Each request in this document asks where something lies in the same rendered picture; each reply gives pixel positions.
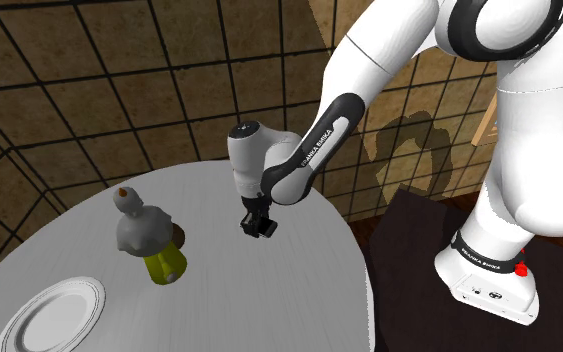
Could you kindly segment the grey and yellow-green figure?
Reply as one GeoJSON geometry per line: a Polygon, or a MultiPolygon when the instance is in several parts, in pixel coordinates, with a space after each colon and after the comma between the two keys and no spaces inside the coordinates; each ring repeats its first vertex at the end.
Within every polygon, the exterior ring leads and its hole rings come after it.
{"type": "Polygon", "coordinates": [[[167,285],[178,280],[187,259],[172,242],[172,217],[158,206],[145,205],[131,187],[119,187],[113,202],[122,213],[116,227],[117,249],[142,258],[151,280],[167,285]]]}

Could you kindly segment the dark robot stand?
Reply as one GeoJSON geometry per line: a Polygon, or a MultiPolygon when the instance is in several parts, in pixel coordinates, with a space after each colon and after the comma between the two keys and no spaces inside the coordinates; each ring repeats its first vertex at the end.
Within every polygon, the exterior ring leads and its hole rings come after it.
{"type": "Polygon", "coordinates": [[[563,352],[563,248],[525,248],[540,299],[529,326],[455,300],[436,254],[467,213],[399,190],[369,240],[378,327],[389,352],[563,352]]]}

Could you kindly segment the light wooden frame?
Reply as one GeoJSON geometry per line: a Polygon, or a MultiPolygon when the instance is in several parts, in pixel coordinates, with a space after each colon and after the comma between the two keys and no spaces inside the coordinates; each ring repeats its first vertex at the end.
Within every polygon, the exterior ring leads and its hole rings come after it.
{"type": "Polygon", "coordinates": [[[497,94],[492,97],[489,106],[471,140],[473,146],[482,146],[497,142],[497,94]]]}

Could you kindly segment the white round table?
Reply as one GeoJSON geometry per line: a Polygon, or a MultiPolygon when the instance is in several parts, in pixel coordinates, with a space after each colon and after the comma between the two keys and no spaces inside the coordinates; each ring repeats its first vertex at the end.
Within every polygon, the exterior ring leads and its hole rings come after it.
{"type": "Polygon", "coordinates": [[[256,239],[226,161],[182,164],[129,178],[144,202],[184,230],[188,265],[153,283],[118,250],[111,189],[70,208],[0,262],[0,334],[44,289],[100,281],[106,302],[75,352],[375,352],[371,288],[358,244],[319,192],[271,210],[278,226],[256,239]]]}

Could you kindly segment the white round plate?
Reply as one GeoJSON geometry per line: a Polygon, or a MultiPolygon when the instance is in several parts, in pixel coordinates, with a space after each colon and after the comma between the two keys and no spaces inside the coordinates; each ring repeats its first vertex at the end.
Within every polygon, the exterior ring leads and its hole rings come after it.
{"type": "Polygon", "coordinates": [[[106,302],[92,277],[60,281],[26,302],[0,333],[0,352],[73,352],[98,322],[106,302]]]}

